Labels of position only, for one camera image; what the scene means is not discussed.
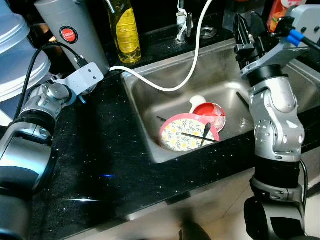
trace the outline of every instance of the bowl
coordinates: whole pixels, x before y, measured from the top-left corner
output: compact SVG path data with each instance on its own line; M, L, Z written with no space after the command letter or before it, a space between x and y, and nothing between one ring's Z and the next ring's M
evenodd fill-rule
M219 133L226 125L226 113L224 109L216 103L206 102L197 106L193 114L206 118Z
M169 118L159 131L159 143L162 148L174 152L190 151L201 147L206 124L209 119L193 113L181 113ZM217 129L211 124L206 139L219 141ZM203 146L212 144L205 140Z

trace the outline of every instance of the chopstick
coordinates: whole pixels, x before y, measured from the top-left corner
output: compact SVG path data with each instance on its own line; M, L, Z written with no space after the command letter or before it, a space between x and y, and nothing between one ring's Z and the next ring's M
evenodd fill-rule
M187 136L187 137L191 137L191 138L195 138L195 139L201 139L201 140L205 140L205 141L209 141L209 142L213 142L213 143L219 142L219 141L216 141L216 140L212 140L212 139L209 139L209 138L204 138L204 137L201 137L201 136L196 136L196 135L192 135L192 134L188 134L188 133L184 133L184 132L182 132L181 134L184 135L184 136Z
M244 99L243 96L241 96L240 92L236 92L236 95L240 98L240 100L243 102L243 104L246 106L246 108L249 110L249 104L247 103L247 101Z
M160 119L161 121L164 121L164 122L166 122L167 121L167 119L165 119L165 118L163 118L163 117L160 117L160 116L156 116L158 119Z

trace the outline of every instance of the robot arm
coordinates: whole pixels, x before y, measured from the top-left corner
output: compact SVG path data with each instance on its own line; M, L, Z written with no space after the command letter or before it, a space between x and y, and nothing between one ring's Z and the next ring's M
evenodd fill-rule
M297 117L298 103L289 76L281 69L309 50L305 44L296 47L300 42L290 39L291 30L309 29L305 35L318 41L319 13L320 5L289 9L272 36L254 13L252 34L240 15L235 19L236 59L242 79L252 85L249 108L254 120L256 164L250 180L254 197L245 202L244 217L254 240L306 238L298 183L305 131ZM276 46L274 36L282 37Z
M40 85L6 131L0 141L0 239L28 239L30 201L56 165L51 146L57 117L103 78L92 62L65 79Z

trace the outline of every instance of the black granite countertop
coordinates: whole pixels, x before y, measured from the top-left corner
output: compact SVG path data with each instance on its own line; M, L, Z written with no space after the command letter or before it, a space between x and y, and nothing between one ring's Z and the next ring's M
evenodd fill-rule
M132 67L194 48L192 41L179 50L168 48L175 48L170 34L147 45L155 35L141 39L144 56ZM201 46L230 37L230 32L220 28L214 39ZM108 54L110 65L119 64L112 52ZM252 131L165 163L153 163L118 72L108 74L86 100L87 104L77 101L59 116L53 143L57 166L48 187L33 199L32 240L58 240L123 220L254 166ZM305 127L304 152L320 146L319 110L299 115Z

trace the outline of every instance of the water filter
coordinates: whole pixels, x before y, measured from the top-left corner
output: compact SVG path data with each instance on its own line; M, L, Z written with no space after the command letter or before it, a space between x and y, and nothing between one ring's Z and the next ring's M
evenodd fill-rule
M58 42L67 44L88 63L96 63L104 75L108 73L110 66L86 3L38 0L34 5ZM79 69L73 54L63 50L74 68Z

